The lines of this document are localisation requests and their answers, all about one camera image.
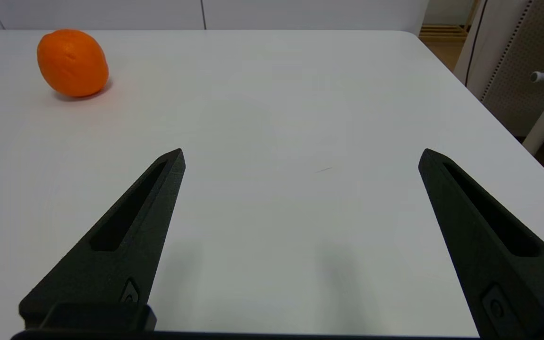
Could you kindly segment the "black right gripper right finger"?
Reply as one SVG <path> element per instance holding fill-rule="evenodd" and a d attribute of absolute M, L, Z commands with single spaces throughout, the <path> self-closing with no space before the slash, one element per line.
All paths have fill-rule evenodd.
<path fill-rule="evenodd" d="M 544 242 L 452 159 L 418 169 L 483 339 L 544 339 Z"/>

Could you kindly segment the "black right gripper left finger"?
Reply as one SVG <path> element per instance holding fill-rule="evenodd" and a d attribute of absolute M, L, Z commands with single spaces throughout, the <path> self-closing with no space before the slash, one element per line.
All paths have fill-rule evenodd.
<path fill-rule="evenodd" d="M 59 303 L 147 303 L 185 169 L 181 149 L 158 157 L 21 300 L 25 327 Z"/>

